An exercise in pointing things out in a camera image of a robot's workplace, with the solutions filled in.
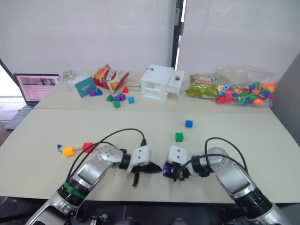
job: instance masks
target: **white table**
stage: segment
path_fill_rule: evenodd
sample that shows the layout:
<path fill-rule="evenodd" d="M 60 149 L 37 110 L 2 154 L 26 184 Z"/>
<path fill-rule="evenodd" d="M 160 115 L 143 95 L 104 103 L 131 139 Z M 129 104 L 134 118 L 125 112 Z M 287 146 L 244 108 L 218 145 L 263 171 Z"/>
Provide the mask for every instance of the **white table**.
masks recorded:
<path fill-rule="evenodd" d="M 184 127 L 193 120 L 194 127 Z M 147 138 L 151 160 L 162 166 L 175 132 L 184 133 L 179 146 L 202 153 L 204 141 L 223 137 L 245 156 L 249 173 L 262 192 L 276 203 L 300 202 L 300 149 L 271 113 L 143 112 L 137 110 L 34 109 L 0 148 L 0 195 L 49 198 L 63 183 L 75 157 L 65 158 L 56 144 L 81 147 L 121 128 L 139 128 Z M 128 131 L 109 139 L 117 147 L 139 146 L 140 134 Z M 235 150 L 221 141 L 230 156 Z M 174 183 L 161 173 L 133 174 L 110 169 L 88 196 L 90 200 L 232 203 L 212 174 Z"/>
<path fill-rule="evenodd" d="M 86 70 L 90 75 L 95 71 Z M 138 86 L 143 72 L 130 72 L 124 85 Z M 184 75 L 184 83 L 179 97 L 176 94 L 169 94 L 166 102 L 159 102 L 150 98 L 142 98 L 140 91 L 129 91 L 127 97 L 135 97 L 134 104 L 128 101 L 121 103 L 118 111 L 155 111 L 155 112 L 195 112 L 195 113 L 272 113 L 267 107 L 238 106 L 238 105 L 217 105 L 210 99 L 201 99 L 188 96 L 184 90 L 189 87 L 189 75 Z M 115 110 L 111 102 L 106 101 L 106 97 L 111 94 L 109 90 L 101 88 L 102 96 L 85 96 L 80 98 L 67 82 L 60 82 L 53 90 L 36 106 L 44 109 L 93 109 L 93 110 Z"/>

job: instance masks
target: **red snack bag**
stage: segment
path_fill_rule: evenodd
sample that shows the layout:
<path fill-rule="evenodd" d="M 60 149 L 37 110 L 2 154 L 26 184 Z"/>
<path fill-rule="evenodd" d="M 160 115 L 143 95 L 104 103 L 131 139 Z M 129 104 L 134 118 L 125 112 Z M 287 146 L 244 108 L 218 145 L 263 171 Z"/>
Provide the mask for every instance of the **red snack bag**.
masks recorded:
<path fill-rule="evenodd" d="M 106 64 L 95 73 L 94 82 L 97 86 L 114 92 L 123 85 L 128 75 L 128 71 L 113 70 L 108 64 Z"/>

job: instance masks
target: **green snack bag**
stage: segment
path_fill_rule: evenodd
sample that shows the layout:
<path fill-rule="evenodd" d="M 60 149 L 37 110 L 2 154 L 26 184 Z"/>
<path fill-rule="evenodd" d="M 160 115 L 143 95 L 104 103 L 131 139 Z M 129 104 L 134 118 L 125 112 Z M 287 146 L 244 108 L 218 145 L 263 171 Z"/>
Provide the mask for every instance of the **green snack bag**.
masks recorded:
<path fill-rule="evenodd" d="M 191 75 L 191 86 L 185 92 L 197 98 L 217 98 L 218 92 L 214 85 L 215 77 L 204 75 Z"/>

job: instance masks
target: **green band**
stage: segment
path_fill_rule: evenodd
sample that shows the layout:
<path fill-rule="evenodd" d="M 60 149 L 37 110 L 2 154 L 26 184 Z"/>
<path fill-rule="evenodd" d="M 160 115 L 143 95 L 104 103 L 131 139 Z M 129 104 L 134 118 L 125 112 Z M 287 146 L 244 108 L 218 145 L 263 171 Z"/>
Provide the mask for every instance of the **green band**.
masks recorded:
<path fill-rule="evenodd" d="M 67 189 L 67 192 L 71 195 L 75 195 L 78 198 L 84 200 L 85 196 L 80 194 L 78 191 L 76 191 L 72 186 L 70 186 L 67 182 L 63 183 L 63 186 L 65 186 L 65 188 Z"/>

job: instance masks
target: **laptop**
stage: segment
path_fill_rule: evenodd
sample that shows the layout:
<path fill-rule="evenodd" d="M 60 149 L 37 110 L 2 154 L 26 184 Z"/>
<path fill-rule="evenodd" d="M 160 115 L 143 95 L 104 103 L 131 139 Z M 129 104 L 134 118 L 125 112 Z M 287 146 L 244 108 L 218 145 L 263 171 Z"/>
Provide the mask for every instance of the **laptop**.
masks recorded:
<path fill-rule="evenodd" d="M 58 74 L 14 74 L 14 76 L 26 106 L 5 125 L 4 129 L 16 129 L 40 100 L 60 81 Z"/>

